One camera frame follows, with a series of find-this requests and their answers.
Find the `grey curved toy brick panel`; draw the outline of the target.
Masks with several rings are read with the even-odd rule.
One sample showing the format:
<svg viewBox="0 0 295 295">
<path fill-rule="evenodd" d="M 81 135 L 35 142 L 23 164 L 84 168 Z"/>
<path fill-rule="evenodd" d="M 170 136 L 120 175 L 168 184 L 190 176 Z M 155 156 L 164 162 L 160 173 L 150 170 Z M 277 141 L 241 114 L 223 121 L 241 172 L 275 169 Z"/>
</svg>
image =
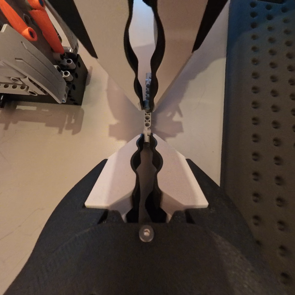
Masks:
<svg viewBox="0 0 295 295">
<path fill-rule="evenodd" d="M 63 103 L 66 82 L 34 45 L 8 24 L 2 26 L 0 43 L 1 61 L 41 86 L 57 103 Z"/>
<path fill-rule="evenodd" d="M 65 21 L 59 16 L 57 11 L 53 8 L 48 0 L 45 0 L 46 12 L 49 14 L 49 18 L 57 32 L 61 44 L 66 52 L 77 55 L 79 44 L 78 39 L 65 23 Z"/>
</svg>

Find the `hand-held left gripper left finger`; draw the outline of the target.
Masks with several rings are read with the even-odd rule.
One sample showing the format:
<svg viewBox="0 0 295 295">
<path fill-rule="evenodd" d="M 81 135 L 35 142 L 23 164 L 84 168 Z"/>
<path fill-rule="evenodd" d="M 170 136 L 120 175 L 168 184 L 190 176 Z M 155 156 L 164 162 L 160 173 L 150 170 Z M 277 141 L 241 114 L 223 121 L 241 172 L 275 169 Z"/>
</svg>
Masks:
<svg viewBox="0 0 295 295">
<path fill-rule="evenodd" d="M 118 211 L 127 222 L 139 221 L 142 135 L 138 135 L 106 161 L 86 202 L 87 208 Z"/>
</svg>

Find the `grey orange toy brick model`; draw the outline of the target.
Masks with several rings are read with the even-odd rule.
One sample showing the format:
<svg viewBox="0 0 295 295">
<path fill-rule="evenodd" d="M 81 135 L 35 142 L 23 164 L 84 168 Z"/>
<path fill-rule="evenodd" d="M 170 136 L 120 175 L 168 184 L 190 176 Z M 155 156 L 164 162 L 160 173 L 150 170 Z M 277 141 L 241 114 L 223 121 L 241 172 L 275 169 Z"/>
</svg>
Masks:
<svg viewBox="0 0 295 295">
<path fill-rule="evenodd" d="M 1 29 L 10 25 L 34 45 L 66 82 L 61 104 L 80 106 L 88 70 L 80 57 L 66 52 L 46 12 L 45 1 L 1 1 Z M 1 61 L 1 108 L 12 101 L 59 104 L 41 86 Z"/>
</svg>

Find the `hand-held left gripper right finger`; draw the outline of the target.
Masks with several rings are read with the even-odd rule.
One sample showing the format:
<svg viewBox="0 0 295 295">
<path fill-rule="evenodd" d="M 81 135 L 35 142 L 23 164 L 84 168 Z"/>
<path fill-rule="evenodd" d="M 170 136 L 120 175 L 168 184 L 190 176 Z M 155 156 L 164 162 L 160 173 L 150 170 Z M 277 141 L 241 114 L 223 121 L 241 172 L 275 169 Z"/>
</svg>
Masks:
<svg viewBox="0 0 295 295">
<path fill-rule="evenodd" d="M 169 222 L 176 211 L 207 208 L 208 201 L 186 158 L 156 134 L 150 136 L 155 167 L 150 193 L 153 222 Z"/>
</svg>

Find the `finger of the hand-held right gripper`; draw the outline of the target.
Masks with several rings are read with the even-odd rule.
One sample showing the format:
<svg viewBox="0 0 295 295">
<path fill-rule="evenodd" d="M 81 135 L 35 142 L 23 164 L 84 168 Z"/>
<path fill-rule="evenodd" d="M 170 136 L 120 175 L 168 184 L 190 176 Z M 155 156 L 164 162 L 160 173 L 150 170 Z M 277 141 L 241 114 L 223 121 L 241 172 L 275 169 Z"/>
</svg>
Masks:
<svg viewBox="0 0 295 295">
<path fill-rule="evenodd" d="M 206 0 L 150 1 L 157 40 L 150 60 L 150 109 L 156 109 L 190 59 Z"/>
<path fill-rule="evenodd" d="M 90 37 L 98 62 L 123 90 L 127 98 L 142 110 L 142 86 L 138 80 L 138 58 L 129 38 L 134 1 L 74 1 Z"/>
</svg>

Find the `grey long toy brick beam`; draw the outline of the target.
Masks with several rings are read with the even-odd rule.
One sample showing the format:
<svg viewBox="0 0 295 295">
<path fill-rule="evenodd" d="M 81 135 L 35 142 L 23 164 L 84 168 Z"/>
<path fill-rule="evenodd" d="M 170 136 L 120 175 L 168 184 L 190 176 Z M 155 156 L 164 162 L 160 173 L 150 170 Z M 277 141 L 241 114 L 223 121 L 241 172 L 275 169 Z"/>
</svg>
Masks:
<svg viewBox="0 0 295 295">
<path fill-rule="evenodd" d="M 151 73 L 146 73 L 146 80 L 145 80 L 145 99 L 149 100 L 149 88 L 150 88 L 150 82 L 151 82 Z M 143 129 L 143 135 L 144 135 L 144 147 L 149 147 L 150 145 L 150 136 L 151 136 L 151 112 L 150 110 L 148 112 L 144 111 L 144 129 Z"/>
</svg>

